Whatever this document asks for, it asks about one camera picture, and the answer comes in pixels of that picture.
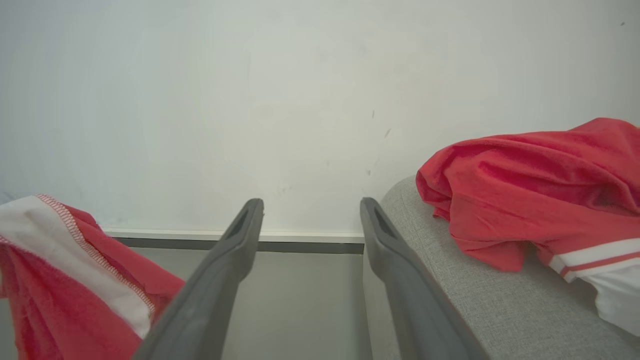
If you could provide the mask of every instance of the white stripe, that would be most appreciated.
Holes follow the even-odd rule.
[[[571,251],[566,254],[558,254],[557,256],[562,259],[566,266],[577,266],[638,251],[640,251],[640,239],[627,239]]]
[[[554,257],[551,258],[551,261],[549,261],[549,267],[558,274],[561,274],[562,270],[564,270],[565,268],[565,265],[562,259],[558,257],[558,255],[554,255]],[[575,272],[572,271],[568,271],[563,277],[566,282],[572,282],[573,280],[575,280],[575,278]]]
[[[0,235],[84,285],[144,338],[150,310],[128,286],[100,266],[73,239],[55,210],[35,196],[0,206]]]
[[[601,274],[603,272],[615,271],[615,270],[619,270],[619,269],[634,266],[634,265],[640,265],[640,258],[632,258],[624,261],[619,261],[613,264],[598,266],[596,268],[578,270],[575,272],[575,275],[577,277],[596,275],[596,274]]]

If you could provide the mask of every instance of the red and white cloth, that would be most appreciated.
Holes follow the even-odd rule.
[[[0,270],[21,359],[129,359],[184,284],[47,195],[0,206]]]
[[[416,183],[464,253],[519,271],[533,242],[566,281],[595,286],[603,319],[640,336],[640,129],[600,118],[468,140],[438,151]]]

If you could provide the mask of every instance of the white trim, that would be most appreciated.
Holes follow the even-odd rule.
[[[633,254],[640,251],[639,239],[626,239],[604,243],[586,249],[558,254],[566,266],[577,266],[594,261],[615,258],[616,256]]]
[[[42,199],[29,196],[0,206],[0,229],[3,242],[57,268],[94,293],[139,337],[147,335],[151,310],[146,303],[132,288],[98,264],[76,242],[61,215]]]
[[[631,259],[619,261],[613,264],[598,266],[596,268],[578,270],[575,272],[575,275],[577,277],[584,277],[584,276],[600,274],[603,272],[611,272],[611,271],[619,270],[622,268],[628,268],[630,266],[640,266],[640,258],[631,258]]]
[[[549,267],[553,269],[558,275],[562,274],[562,270],[566,267],[562,259],[558,255],[554,255],[549,261]],[[563,278],[566,282],[572,282],[575,280],[575,273],[572,271],[568,271]]]
[[[114,238],[141,238],[167,240],[219,240],[224,231],[119,229],[103,227]],[[263,231],[260,241],[287,243],[364,243],[364,235],[358,233],[300,233],[287,231]]]

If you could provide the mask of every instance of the gray floor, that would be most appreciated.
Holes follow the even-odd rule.
[[[134,250],[183,279],[207,253]],[[10,324],[0,300],[2,359],[15,358]],[[362,256],[258,252],[238,290],[223,358],[371,359]]]

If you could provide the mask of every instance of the red fabric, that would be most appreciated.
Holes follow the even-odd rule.
[[[184,282],[109,238],[91,215],[67,209],[86,241],[161,313]],[[20,359],[129,359],[141,343],[100,298],[39,257],[0,243],[0,268]]]
[[[640,237],[640,129],[600,118],[468,140],[438,151],[416,184],[464,253],[519,271],[532,241],[548,264],[554,254]]]

